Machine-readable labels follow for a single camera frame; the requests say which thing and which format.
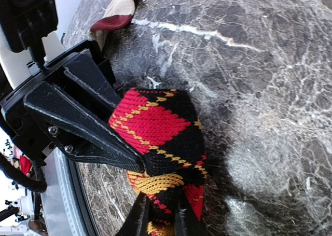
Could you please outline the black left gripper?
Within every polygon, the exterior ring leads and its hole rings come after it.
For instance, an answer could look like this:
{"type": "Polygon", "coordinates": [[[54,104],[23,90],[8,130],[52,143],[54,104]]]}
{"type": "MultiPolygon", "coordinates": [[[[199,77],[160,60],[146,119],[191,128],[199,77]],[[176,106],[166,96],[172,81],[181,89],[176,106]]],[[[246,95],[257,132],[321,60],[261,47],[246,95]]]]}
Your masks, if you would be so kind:
{"type": "Polygon", "coordinates": [[[82,41],[1,100],[1,126],[39,165],[47,148],[57,148],[72,161],[142,173],[138,151],[108,125],[117,106],[114,83],[97,43],[82,41]]]}

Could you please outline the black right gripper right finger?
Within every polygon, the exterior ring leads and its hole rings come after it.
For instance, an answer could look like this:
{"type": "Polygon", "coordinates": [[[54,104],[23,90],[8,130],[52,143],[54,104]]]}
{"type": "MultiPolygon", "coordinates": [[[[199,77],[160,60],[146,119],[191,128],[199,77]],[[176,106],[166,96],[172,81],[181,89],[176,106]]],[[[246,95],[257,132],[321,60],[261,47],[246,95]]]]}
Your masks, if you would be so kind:
{"type": "Polygon", "coordinates": [[[176,236],[208,236],[185,195],[180,195],[174,214],[176,236]]]}

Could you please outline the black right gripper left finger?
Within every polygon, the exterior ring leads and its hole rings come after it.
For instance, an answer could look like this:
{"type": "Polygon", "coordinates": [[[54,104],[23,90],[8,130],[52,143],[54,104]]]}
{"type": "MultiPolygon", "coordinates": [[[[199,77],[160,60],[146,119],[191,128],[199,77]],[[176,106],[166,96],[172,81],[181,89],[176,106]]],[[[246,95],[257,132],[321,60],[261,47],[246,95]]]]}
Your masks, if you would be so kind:
{"type": "Polygon", "coordinates": [[[148,223],[149,199],[146,195],[138,195],[116,236],[147,236],[148,223]]]}

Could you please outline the black argyle sock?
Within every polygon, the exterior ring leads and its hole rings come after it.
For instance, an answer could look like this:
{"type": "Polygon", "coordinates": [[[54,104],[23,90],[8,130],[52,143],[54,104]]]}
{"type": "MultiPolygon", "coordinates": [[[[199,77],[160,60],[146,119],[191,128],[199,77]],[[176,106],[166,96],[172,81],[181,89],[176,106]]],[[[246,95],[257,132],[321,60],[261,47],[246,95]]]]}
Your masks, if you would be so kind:
{"type": "Polygon", "coordinates": [[[208,176],[201,122],[189,95],[176,89],[132,88],[109,125],[142,156],[141,173],[128,171],[137,194],[149,201],[148,235],[175,235],[175,207],[185,194],[201,218],[208,176]]]}

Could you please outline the beige striped sock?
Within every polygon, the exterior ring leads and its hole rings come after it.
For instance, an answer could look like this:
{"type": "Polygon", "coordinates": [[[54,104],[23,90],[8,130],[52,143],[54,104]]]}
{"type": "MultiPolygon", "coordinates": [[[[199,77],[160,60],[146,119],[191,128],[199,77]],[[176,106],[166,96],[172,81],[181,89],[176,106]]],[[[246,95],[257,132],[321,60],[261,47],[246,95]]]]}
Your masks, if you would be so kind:
{"type": "Polygon", "coordinates": [[[111,32],[126,27],[132,20],[136,7],[134,0],[112,0],[102,19],[90,28],[89,38],[95,40],[103,50],[111,32]]]}

